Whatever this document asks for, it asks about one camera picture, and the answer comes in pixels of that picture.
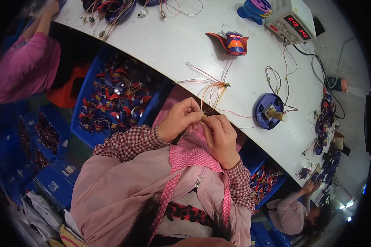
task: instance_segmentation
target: pink shirt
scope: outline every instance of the pink shirt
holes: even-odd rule
[[[0,104],[49,89],[59,59],[60,44],[45,33],[35,33],[29,40],[21,35],[0,60]]]

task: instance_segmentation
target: zipper pull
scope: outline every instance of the zipper pull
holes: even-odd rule
[[[195,183],[195,188],[198,188],[201,185],[202,180],[203,180],[203,176],[202,175],[199,175],[198,176],[198,180]]]

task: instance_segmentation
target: checkered sleeve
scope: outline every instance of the checkered sleeve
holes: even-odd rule
[[[254,214],[254,199],[250,188],[250,171],[243,165],[242,159],[231,169],[224,172],[229,177],[231,198],[239,207],[245,207]]]
[[[138,154],[169,145],[158,135],[158,126],[136,126],[124,133],[115,133],[103,144],[96,145],[92,155],[116,158],[121,162],[130,161]]]

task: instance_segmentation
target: pink checkered apron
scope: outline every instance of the pink checkered apron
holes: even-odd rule
[[[178,102],[178,100],[168,99],[163,106],[163,109],[159,112],[157,118],[154,121],[153,127],[157,126],[163,121],[163,119],[168,115],[171,106]],[[184,134],[183,137],[178,141],[177,145],[170,146],[169,162],[172,166],[170,174],[180,171],[187,166],[191,165],[205,165],[216,172],[222,172],[225,175],[224,183],[224,199],[223,199],[223,220],[227,224],[229,220],[229,213],[231,211],[231,193],[229,191],[229,179],[227,175],[223,172],[219,162],[210,155],[207,149],[206,139],[203,135],[203,129],[198,126],[197,130],[192,132],[192,135]],[[165,213],[166,207],[172,198],[173,191],[180,179],[181,174],[175,176],[173,179],[166,183],[166,186],[162,192],[161,196],[161,208],[159,209],[158,217],[155,219],[154,223],[157,223],[157,228],[155,229],[151,240],[154,237],[158,226],[160,225],[163,215]]]

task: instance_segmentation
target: switch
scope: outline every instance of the switch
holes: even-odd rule
[[[272,28],[272,30],[274,30],[275,32],[278,31],[278,29],[277,29],[275,26],[273,26],[273,25],[271,25],[271,28]]]

